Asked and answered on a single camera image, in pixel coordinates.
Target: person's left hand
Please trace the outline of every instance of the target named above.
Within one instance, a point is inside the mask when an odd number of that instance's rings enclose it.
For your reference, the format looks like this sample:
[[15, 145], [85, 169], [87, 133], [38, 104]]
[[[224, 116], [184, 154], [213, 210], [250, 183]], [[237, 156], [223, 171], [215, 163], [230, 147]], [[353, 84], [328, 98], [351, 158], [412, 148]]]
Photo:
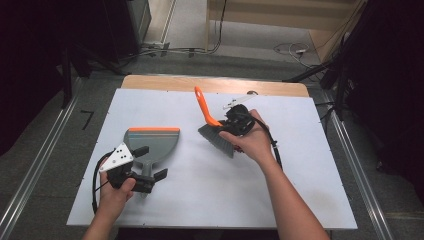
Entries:
[[[100, 184], [107, 182], [107, 173], [100, 173]], [[125, 203], [133, 196], [131, 191], [136, 181], [134, 178], [128, 178], [122, 184], [121, 188], [115, 189], [109, 183], [100, 188], [100, 202], [97, 214], [115, 221], [125, 207]]]

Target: orange handle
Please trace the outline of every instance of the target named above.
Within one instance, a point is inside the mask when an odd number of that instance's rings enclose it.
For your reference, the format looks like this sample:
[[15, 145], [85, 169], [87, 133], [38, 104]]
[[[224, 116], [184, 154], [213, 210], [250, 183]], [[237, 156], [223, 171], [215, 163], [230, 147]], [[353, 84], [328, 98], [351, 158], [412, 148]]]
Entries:
[[197, 101], [199, 102], [200, 109], [202, 109], [206, 123], [214, 127], [222, 126], [220, 122], [216, 121], [213, 117], [211, 117], [211, 115], [209, 115], [208, 105], [203, 97], [202, 90], [200, 90], [198, 86], [194, 87], [194, 93], [196, 94]]

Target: metal rail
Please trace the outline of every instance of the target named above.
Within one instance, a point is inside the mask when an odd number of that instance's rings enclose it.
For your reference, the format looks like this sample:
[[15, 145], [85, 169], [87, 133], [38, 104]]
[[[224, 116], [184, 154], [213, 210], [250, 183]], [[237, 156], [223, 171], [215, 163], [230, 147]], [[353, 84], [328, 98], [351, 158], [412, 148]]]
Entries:
[[74, 109], [74, 106], [78, 100], [80, 90], [82, 89], [84, 82], [81, 78], [77, 78], [74, 84], [74, 96], [69, 102], [65, 109], [62, 109], [53, 124], [46, 140], [40, 148], [37, 156], [35, 157], [31, 167], [26, 173], [24, 180], [19, 186], [18, 190], [13, 195], [11, 201], [6, 207], [5, 214], [3, 215], [0, 222], [0, 239], [8, 239], [21, 215], [29, 197], [34, 190], [37, 181], [46, 166], [50, 155], [62, 133], [63, 128]]
[[[333, 98], [324, 91], [324, 100], [332, 102]], [[368, 214], [370, 215], [371, 221], [374, 225], [374, 229], [377, 233], [378, 239], [381, 240], [392, 240], [394, 239], [391, 233], [390, 227], [386, 221], [384, 213], [378, 203], [377, 197], [372, 190], [372, 187], [368, 181], [365, 171], [362, 168], [361, 162], [356, 154], [355, 148], [350, 140], [350, 137], [345, 128], [344, 122], [339, 121], [334, 111], [331, 114], [331, 119], [336, 128], [337, 134], [342, 143], [343, 149], [346, 153], [347, 160], [350, 168], [352, 169], [353, 176], [355, 177], [356, 183], [358, 184], [359, 191], [364, 200]]]

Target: white paper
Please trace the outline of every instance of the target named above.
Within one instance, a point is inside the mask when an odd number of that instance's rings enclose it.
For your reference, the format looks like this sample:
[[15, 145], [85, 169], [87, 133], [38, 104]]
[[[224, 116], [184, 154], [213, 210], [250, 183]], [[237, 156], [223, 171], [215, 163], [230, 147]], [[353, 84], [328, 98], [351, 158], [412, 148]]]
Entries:
[[[204, 93], [210, 114], [225, 119], [222, 106], [238, 94]], [[257, 109], [278, 141], [284, 171], [324, 228], [356, 229], [330, 147], [311, 98], [256, 96]], [[204, 139], [205, 124], [193, 92], [118, 89], [79, 188], [68, 225], [89, 225], [91, 180], [96, 162], [123, 141], [130, 127], [179, 127], [175, 149], [153, 167], [168, 168], [152, 194], [138, 193], [117, 225], [178, 228], [275, 228], [268, 190], [257, 164], [245, 154], [233, 159]]]

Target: gray dustpan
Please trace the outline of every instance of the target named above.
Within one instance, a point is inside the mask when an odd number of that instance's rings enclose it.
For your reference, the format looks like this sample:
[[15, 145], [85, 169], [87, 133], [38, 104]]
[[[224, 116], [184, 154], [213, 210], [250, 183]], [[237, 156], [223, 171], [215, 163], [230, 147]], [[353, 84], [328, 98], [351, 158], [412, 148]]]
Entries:
[[168, 127], [143, 127], [130, 128], [124, 136], [124, 142], [131, 149], [137, 149], [143, 146], [149, 147], [149, 153], [136, 158], [134, 161], [141, 163], [142, 176], [152, 177], [152, 167], [154, 163], [163, 161], [166, 156], [174, 149], [180, 135], [179, 128]]

